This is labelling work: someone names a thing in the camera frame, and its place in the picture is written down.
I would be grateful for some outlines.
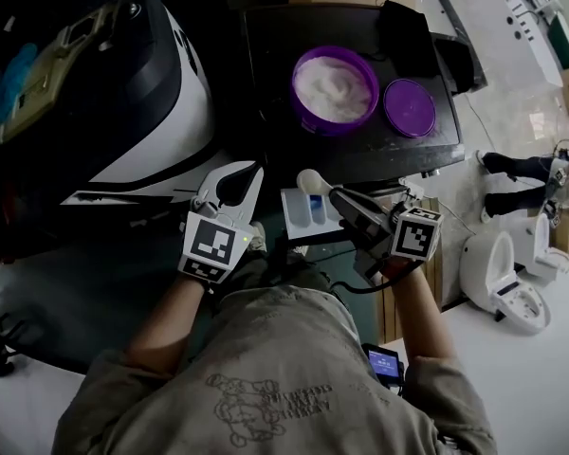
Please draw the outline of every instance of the black cable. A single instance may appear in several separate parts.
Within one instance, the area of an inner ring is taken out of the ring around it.
[[[470,107],[470,109],[472,110],[472,112],[474,113],[476,118],[481,122],[481,125],[483,125],[483,130],[485,130],[486,137],[489,140],[489,143],[491,144],[491,148],[493,149],[493,152],[495,152],[497,154],[497,150],[495,149],[495,144],[493,143],[493,140],[491,139],[491,135],[489,134],[488,129],[486,128],[485,124],[483,123],[483,119],[476,112],[476,110],[474,109],[474,106],[472,106],[472,103],[470,102],[470,98],[468,97],[468,94],[465,93],[464,95],[466,96],[466,100],[468,101],[468,106]]]
[[[313,262],[310,262],[310,263],[325,262],[327,260],[331,260],[332,258],[337,258],[338,256],[348,254],[348,253],[353,253],[355,251],[356,251],[355,248],[354,249],[348,249],[347,251],[340,251],[339,253],[332,254],[331,256],[327,256],[326,258],[320,258],[319,260],[314,260]]]
[[[554,150],[552,151],[552,154],[550,154],[550,155],[542,155],[542,156],[539,156],[539,157],[538,157],[538,163],[539,163],[539,164],[541,165],[541,167],[542,167],[545,171],[547,171],[548,173],[550,173],[550,169],[546,169],[546,168],[543,166],[543,164],[541,163],[541,159],[542,159],[542,158],[550,158],[550,157],[557,158],[557,149],[558,149],[559,145],[561,145],[562,142],[569,142],[569,138],[560,139],[560,140],[557,142],[557,144],[554,146]]]
[[[407,266],[403,268],[403,270],[400,272],[400,274],[397,277],[393,278],[387,283],[383,283],[377,286],[372,286],[371,288],[355,288],[354,286],[351,286],[346,282],[335,282],[331,285],[331,290],[333,290],[336,286],[343,286],[350,293],[356,293],[359,295],[363,295],[365,293],[375,293],[390,286],[394,286],[395,284],[400,282],[403,278],[405,278],[407,275],[409,275],[412,271],[414,271],[417,267],[421,266],[423,263],[424,262],[409,263],[407,264]]]
[[[538,25],[540,24],[541,17],[540,17],[540,15],[538,15],[538,14],[537,14],[536,12],[534,12],[533,10],[525,10],[524,12],[519,13],[518,15],[515,15],[515,17],[518,19],[518,18],[520,18],[520,17],[523,17],[523,15],[525,15],[526,13],[531,13],[531,14],[533,14],[533,16],[536,18],[536,24],[538,24]]]

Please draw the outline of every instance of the white toilet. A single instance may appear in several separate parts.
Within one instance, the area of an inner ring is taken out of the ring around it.
[[[545,214],[516,219],[506,230],[512,237],[514,258],[527,272],[553,282],[569,270],[569,255],[550,247],[550,223]]]
[[[550,323],[538,291],[514,271],[514,246],[506,231],[469,238],[460,262],[462,291],[483,310],[503,313],[522,330],[537,334]]]

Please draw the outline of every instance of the cable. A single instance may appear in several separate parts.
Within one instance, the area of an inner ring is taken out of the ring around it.
[[[552,155],[556,156],[556,154],[557,154],[557,149],[558,149],[559,145],[561,145],[561,143],[562,143],[563,141],[569,143],[569,138],[563,138],[563,139],[557,141],[557,144],[554,146],[554,151],[552,152]]]
[[[464,222],[464,220],[459,217],[455,212],[453,212],[453,210],[444,202],[442,202],[438,197],[429,197],[428,195],[424,195],[424,197],[426,199],[436,199],[438,201],[438,204],[440,204],[443,208],[445,208],[446,210],[448,210],[455,219],[457,219],[460,223],[462,223],[462,225],[464,225],[464,228],[466,228],[468,231],[470,231],[474,236],[476,236],[476,233],[469,228],[469,226],[466,224],[466,222]]]
[[[487,130],[485,124],[483,123],[483,120],[481,119],[481,117],[479,116],[479,114],[476,112],[476,110],[474,109],[474,106],[472,106],[472,103],[470,102],[470,98],[468,97],[468,94],[464,94],[464,96],[466,97],[466,100],[468,100],[468,106],[470,107],[470,109],[474,112],[474,115],[476,115],[476,118],[481,122],[481,124],[483,125],[483,130],[485,130],[486,133],[486,137],[489,140],[489,143],[491,144],[491,148],[493,149],[493,152],[497,152],[495,145],[493,144],[493,140],[491,139],[491,135],[489,134],[489,131]]]
[[[545,171],[547,171],[548,173],[550,173],[550,169],[546,169],[546,168],[544,167],[544,165],[541,163],[541,160],[542,160],[543,158],[552,158],[553,156],[554,156],[554,153],[552,153],[552,155],[538,156],[538,163],[540,164],[540,167],[542,167],[542,168],[543,168]]]
[[[356,293],[360,295],[364,295],[365,293],[375,293],[385,288],[388,288],[389,286],[394,286],[395,284],[400,282],[403,278],[405,278],[407,275],[409,275],[412,271],[414,271],[416,268],[421,266],[423,263],[424,262],[409,263],[402,269],[402,271],[397,277],[393,278],[387,283],[383,283],[377,286],[372,286],[371,288],[356,288],[354,286],[349,285],[346,282],[335,282],[331,285],[331,290],[335,289],[336,286],[343,286],[350,293]]]
[[[348,253],[353,253],[356,251],[356,248],[354,249],[348,249],[346,251],[340,251],[339,253],[335,253],[332,254],[331,256],[327,256],[326,258],[320,258],[319,260],[315,260],[313,262],[310,263],[320,263],[320,262],[325,262],[327,260],[332,260],[333,258],[337,258],[338,256],[344,255],[344,254],[348,254]]]
[[[526,13],[531,13],[533,14],[533,16],[536,18],[536,24],[539,25],[540,24],[540,20],[541,17],[540,15],[538,15],[536,12],[534,12],[533,10],[525,10],[524,12],[519,13],[518,15],[515,15],[515,17],[518,19],[520,17],[523,17],[523,15],[525,15]]]

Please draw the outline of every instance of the smartphone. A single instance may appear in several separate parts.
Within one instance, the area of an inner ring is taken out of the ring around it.
[[[383,386],[404,384],[404,368],[398,361],[398,353],[373,344],[362,344],[362,350],[369,358],[369,364]]]

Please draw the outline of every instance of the person's leg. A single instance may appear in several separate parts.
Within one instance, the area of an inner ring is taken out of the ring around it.
[[[503,216],[519,209],[536,209],[541,206],[545,196],[545,186],[512,193],[488,193],[485,196],[485,210],[493,217]]]
[[[541,182],[547,182],[550,176],[550,167],[553,157],[532,156],[531,158],[519,159],[509,156],[487,153],[482,157],[485,168],[489,173],[508,173],[515,177],[535,178]]]

